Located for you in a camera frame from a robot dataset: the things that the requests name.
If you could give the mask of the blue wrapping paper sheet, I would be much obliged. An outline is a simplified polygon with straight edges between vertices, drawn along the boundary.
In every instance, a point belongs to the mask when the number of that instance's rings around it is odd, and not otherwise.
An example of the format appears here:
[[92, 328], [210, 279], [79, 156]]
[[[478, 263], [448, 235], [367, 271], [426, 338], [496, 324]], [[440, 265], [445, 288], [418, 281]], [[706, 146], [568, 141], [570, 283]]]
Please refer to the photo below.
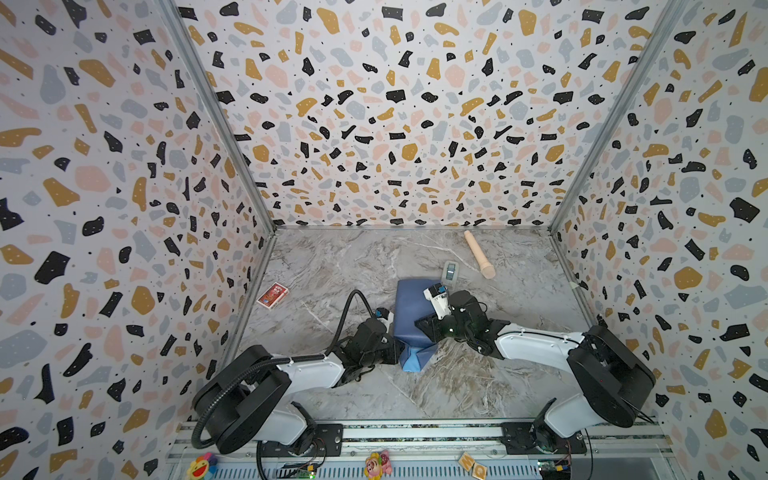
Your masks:
[[399, 358], [404, 372], [422, 371], [437, 351], [437, 344], [415, 324], [416, 321], [435, 314], [431, 302], [424, 296], [424, 291], [436, 283], [436, 279], [429, 278], [409, 278], [398, 281], [393, 335], [405, 345]]

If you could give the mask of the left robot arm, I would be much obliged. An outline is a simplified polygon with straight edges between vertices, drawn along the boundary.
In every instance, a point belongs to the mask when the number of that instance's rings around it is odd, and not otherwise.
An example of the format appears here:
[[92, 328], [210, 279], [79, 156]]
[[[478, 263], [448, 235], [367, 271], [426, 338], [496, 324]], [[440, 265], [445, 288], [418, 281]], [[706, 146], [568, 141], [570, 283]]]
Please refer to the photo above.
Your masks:
[[320, 434], [316, 420], [293, 396], [359, 381], [378, 365], [397, 364], [404, 349], [377, 316], [351, 336], [336, 335], [317, 354], [275, 356], [261, 345], [251, 346], [195, 395], [191, 444], [230, 454], [255, 440], [302, 455]]

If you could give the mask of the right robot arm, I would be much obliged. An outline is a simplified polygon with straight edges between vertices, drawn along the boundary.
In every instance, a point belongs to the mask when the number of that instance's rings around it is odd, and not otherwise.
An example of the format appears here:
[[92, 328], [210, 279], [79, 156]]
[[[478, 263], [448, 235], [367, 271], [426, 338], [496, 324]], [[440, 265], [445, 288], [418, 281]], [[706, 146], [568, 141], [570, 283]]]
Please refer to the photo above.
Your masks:
[[650, 369], [607, 327], [551, 332], [491, 319], [485, 304], [466, 290], [450, 294], [441, 284], [424, 291], [434, 314], [415, 322], [431, 341], [452, 338], [499, 360], [524, 360], [571, 375], [580, 392], [550, 400], [529, 427], [528, 443], [552, 450], [558, 440], [600, 423], [630, 428], [656, 379]]

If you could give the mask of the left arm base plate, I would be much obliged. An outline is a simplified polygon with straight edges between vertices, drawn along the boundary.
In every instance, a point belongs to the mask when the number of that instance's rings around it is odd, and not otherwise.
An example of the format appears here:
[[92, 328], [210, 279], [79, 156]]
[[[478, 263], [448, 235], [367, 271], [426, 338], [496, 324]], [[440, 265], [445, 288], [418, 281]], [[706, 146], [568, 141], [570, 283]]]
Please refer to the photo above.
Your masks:
[[310, 426], [289, 445], [264, 442], [261, 455], [266, 458], [339, 457], [343, 439], [344, 426], [341, 423], [320, 423]]

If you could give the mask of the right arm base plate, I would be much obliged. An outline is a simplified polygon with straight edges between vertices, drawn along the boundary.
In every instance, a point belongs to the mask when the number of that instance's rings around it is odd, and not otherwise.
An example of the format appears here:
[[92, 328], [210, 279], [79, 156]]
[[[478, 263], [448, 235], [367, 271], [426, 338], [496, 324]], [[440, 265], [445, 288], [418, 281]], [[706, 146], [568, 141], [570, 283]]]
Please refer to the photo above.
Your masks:
[[586, 454], [585, 438], [576, 433], [568, 438], [557, 436], [548, 426], [533, 421], [501, 424], [501, 443], [509, 455]]

